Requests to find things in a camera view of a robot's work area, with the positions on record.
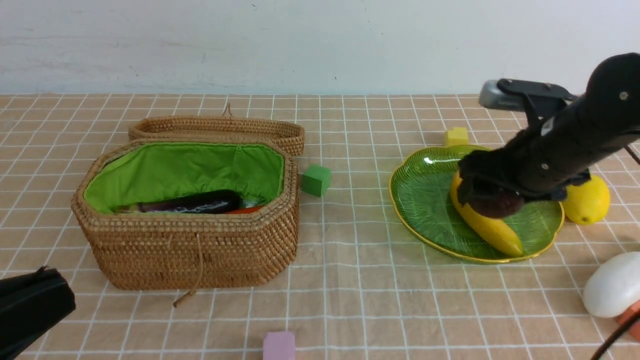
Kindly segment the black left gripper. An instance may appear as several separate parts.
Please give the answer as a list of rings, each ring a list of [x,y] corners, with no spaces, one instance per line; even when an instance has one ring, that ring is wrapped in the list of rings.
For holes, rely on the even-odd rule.
[[[0,357],[15,359],[76,309],[69,283],[55,268],[0,281]]]

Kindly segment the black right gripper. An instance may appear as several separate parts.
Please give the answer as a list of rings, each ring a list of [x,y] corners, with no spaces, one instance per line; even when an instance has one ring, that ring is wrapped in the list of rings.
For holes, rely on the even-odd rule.
[[[521,130],[505,146],[474,150],[458,163],[461,205],[487,205],[493,194],[517,193],[525,202],[562,202],[582,185],[589,167],[607,157],[608,138],[580,111],[565,109]]]

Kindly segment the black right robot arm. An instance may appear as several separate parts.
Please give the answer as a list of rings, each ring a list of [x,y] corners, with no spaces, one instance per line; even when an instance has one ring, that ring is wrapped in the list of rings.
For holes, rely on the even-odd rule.
[[[526,128],[495,150],[474,150],[458,164],[462,204],[560,201],[590,180],[590,166],[639,139],[638,53],[613,55],[589,77],[582,95],[531,80],[487,80],[485,109],[522,112]]]

